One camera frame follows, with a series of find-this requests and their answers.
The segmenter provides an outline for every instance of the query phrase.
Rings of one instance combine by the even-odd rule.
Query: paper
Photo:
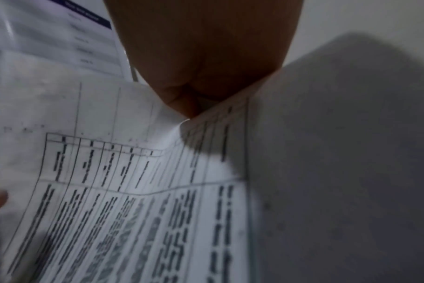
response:
[[[110,21],[69,0],[0,1],[0,49],[128,77]]]
[[[183,118],[150,89],[9,53],[0,282],[248,282],[247,100]]]

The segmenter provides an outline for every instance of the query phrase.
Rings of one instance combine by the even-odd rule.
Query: blue header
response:
[[[94,14],[93,12],[83,8],[82,6],[80,6],[78,4],[75,4],[72,1],[69,1],[69,0],[49,0],[49,1],[54,2],[58,5],[63,6],[63,7],[66,7],[69,10],[71,10],[71,11],[73,11],[73,12],[75,12],[75,13],[77,13],[77,14],[85,17],[85,18],[88,18],[91,21],[94,21],[101,26],[112,29],[111,23],[107,19],[104,19],[101,16]]]

